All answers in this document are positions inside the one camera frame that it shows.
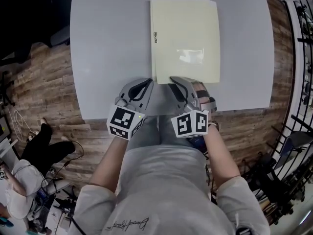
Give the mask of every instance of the white desk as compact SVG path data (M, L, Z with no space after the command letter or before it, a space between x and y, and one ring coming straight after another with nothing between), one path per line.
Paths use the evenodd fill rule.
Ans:
M151 77L150 0L72 0L74 82L84 119L107 118L122 87ZM274 41L266 0L213 0L221 38L221 82L207 85L219 111L269 106ZM169 114L156 85L149 115Z

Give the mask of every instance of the white t-shirt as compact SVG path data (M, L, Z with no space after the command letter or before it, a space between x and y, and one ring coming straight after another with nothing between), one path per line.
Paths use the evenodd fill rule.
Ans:
M9 183L5 191L7 208L13 218L23 219L29 213L34 196L40 189L44 177L36 167L24 159L17 162L12 175L24 186L27 196L18 194Z
M263 212L242 177L209 198L205 157L184 146L158 145L126 152L116 197L98 186L82 188L74 219L88 235L234 235L247 227L269 235ZM72 223L68 235L80 235Z

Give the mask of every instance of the white cable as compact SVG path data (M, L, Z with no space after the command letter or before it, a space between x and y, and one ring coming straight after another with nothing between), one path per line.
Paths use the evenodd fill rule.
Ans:
M9 109L8 109L8 111L9 111L9 114L10 114L10 117L11 117L11 120L12 120L12 125L13 125L13 128L14 128L16 137L18 138L19 141L22 142L22 141L23 141L23 135L22 135L22 133L21 133L21 130L20 130L19 126L20 126L20 127L23 126L23 120L24 120L24 122L25 122L25 124L26 124L26 126L27 126L28 128L29 128L29 126L28 126L26 120L23 118L23 116L19 113L18 110L14 110L14 112L13 112L14 120L13 120L13 118L12 118L12 115L11 115L11 112L10 112ZM21 138L19 137L18 132L17 132L17 130L15 129L14 122L15 122L15 124L16 124L16 126L17 126L17 129L18 129L18 132L20 133Z

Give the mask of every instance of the wristwatch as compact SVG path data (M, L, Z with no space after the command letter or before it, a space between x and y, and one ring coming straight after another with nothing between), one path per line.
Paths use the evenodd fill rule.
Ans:
M218 124L216 121L208 122L207 127L209 128L210 125L215 125L216 129L217 129L218 131L220 131L219 124Z

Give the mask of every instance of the seated person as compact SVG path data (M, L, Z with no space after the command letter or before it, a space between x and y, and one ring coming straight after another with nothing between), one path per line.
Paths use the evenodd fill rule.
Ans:
M51 166L75 151L74 144L65 136L63 142L49 145L52 129L44 118L40 122L41 131L26 145L12 172L5 164L0 166L8 180L7 205L0 203L0 217L4 219L23 219L32 212L36 208L36 192L42 187Z

